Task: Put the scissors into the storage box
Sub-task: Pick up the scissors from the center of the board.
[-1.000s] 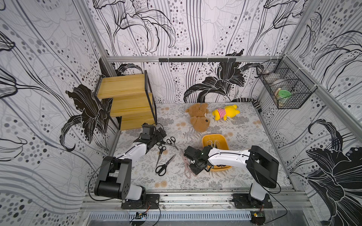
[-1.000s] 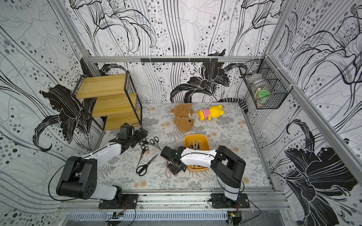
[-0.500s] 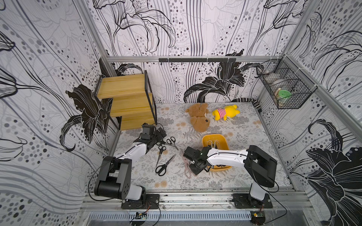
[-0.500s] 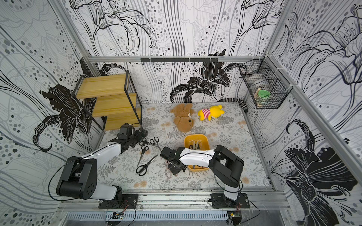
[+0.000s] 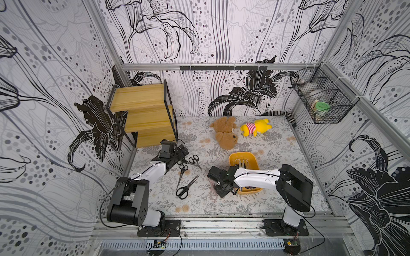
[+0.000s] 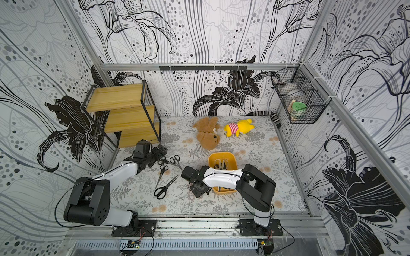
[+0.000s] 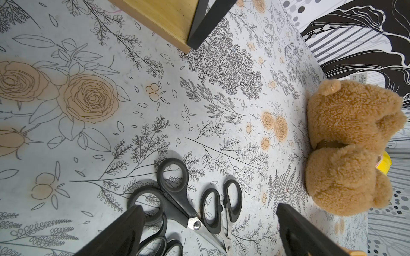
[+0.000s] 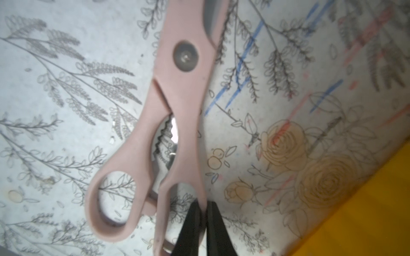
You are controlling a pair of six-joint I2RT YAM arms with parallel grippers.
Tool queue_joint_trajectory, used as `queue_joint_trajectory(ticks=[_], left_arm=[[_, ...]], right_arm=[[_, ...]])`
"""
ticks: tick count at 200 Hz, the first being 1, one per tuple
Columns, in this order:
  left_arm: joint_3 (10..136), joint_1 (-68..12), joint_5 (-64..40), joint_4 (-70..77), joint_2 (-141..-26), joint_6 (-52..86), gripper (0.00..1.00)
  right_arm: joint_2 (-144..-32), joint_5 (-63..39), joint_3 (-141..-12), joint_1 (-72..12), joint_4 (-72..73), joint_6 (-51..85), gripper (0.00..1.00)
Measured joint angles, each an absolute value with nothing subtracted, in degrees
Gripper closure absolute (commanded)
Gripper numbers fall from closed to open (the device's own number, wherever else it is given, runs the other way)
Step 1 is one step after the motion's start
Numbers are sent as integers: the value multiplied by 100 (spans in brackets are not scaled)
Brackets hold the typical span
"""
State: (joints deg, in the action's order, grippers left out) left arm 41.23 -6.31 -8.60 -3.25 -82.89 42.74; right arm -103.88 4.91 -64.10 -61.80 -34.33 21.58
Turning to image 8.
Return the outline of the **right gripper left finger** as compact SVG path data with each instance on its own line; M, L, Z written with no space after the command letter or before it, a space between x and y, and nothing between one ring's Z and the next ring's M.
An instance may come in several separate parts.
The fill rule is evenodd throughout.
M203 231L203 227L203 213L198 201L193 201L189 207L171 256L198 256L200 235Z

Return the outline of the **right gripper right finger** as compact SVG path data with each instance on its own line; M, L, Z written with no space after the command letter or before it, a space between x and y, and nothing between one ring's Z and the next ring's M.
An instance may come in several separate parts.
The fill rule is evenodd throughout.
M237 256L216 202L208 201L206 216L207 256Z

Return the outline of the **pink kitchen scissors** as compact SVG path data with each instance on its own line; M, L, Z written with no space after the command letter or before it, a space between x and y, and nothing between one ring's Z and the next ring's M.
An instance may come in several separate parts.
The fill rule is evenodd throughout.
M207 193L202 182L198 152L198 126L204 96L214 69L229 1L170 1L160 33L153 77L139 121L117 152L95 174L85 197L85 216L101 240L128 238L143 214L156 214L153 253L166 255L170 191L179 183L195 190L196 200L207 213ZM152 144L157 129L170 115L178 131L174 162L152 200L154 177ZM120 226L109 224L99 211L99 186L112 172L128 174L136 184L130 215Z

